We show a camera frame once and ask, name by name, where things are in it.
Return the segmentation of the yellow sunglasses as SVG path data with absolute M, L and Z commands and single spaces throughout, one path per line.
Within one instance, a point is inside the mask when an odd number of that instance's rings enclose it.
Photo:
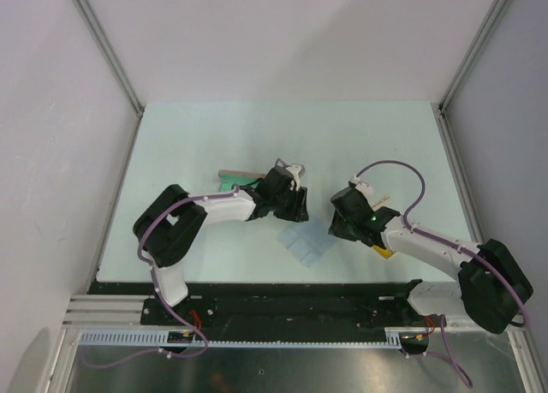
M 367 228 L 370 230 L 368 233 L 371 238 L 372 248 L 384 259 L 389 259 L 395 254 L 395 251 L 390 250 L 383 242 L 382 232 L 385 228 L 386 222 L 390 221 L 390 218 L 394 216 L 394 211 L 382 211 L 384 205 L 390 200 L 390 196 L 384 196 L 380 201 L 371 206 L 372 214 L 367 222 Z

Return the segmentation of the grey glasses case green lining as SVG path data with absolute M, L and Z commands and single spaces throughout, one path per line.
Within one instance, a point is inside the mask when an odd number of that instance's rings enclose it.
M 241 170 L 219 170 L 219 192 L 228 192 L 234 185 L 255 187 L 264 177 L 264 173 L 247 172 Z

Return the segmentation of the light blue cleaning cloth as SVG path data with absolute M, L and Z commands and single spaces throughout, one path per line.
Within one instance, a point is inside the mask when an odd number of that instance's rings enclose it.
M 305 267 L 318 262 L 336 243 L 325 222 L 318 217 L 292 223 L 278 234 L 277 239 Z

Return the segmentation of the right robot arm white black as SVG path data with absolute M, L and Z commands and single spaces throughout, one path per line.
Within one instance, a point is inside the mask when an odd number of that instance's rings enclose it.
M 503 333 L 533 295 L 533 287 L 500 241 L 459 241 L 404 220 L 398 211 L 373 209 L 366 195 L 349 185 L 331 197 L 330 235 L 358 241 L 388 259 L 403 253 L 441 271 L 454 286 L 419 282 L 395 304 L 396 318 L 416 325 L 430 315 L 467 315 L 482 329 Z

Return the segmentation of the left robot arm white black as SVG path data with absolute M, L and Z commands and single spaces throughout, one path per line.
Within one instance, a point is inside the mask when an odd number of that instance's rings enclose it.
M 181 186 L 168 186 L 134 223 L 137 257 L 148 264 L 160 315 L 173 325 L 189 314 L 185 300 L 183 258 L 198 233 L 215 223 L 250 222 L 272 215 L 292 223 L 309 220 L 305 167 L 278 160 L 256 182 L 233 184 L 227 192 L 193 196 Z

